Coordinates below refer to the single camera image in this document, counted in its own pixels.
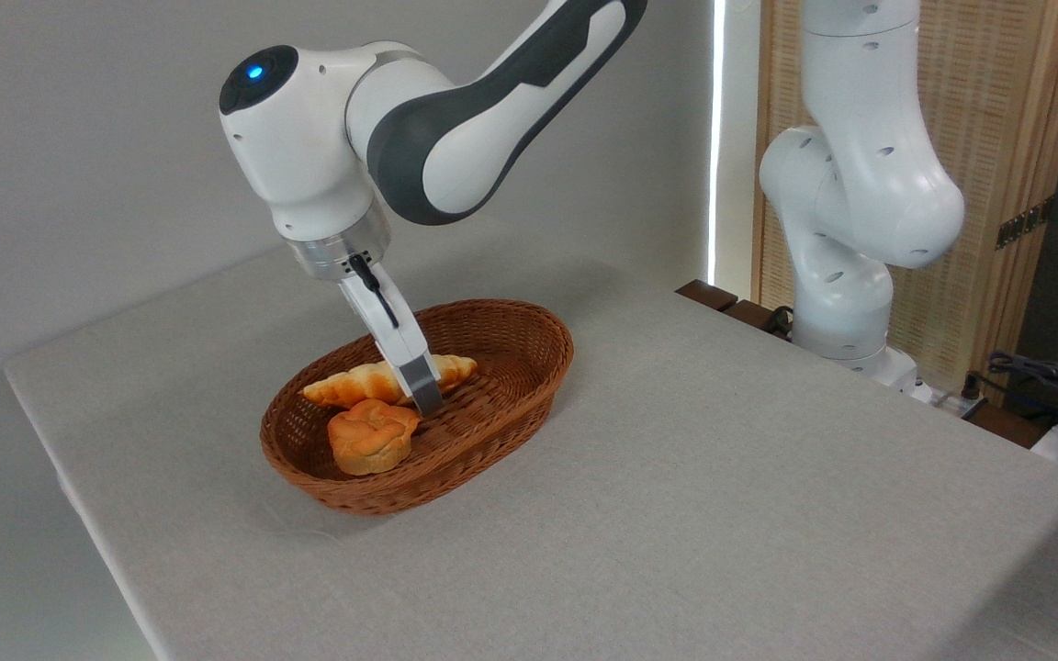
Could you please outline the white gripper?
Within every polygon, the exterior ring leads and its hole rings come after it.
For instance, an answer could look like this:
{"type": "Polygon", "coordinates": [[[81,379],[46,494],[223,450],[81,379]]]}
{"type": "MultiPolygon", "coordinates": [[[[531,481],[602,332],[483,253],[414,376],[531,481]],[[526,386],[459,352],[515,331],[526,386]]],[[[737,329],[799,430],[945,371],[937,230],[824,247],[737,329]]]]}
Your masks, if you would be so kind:
{"type": "Polygon", "coordinates": [[[339,286],[373,335],[382,357],[399,366],[396,377],[409,390],[416,409],[428,419],[444,406],[428,342],[385,267],[373,264],[370,272],[378,280],[381,297],[355,274],[346,275],[339,286]]]}

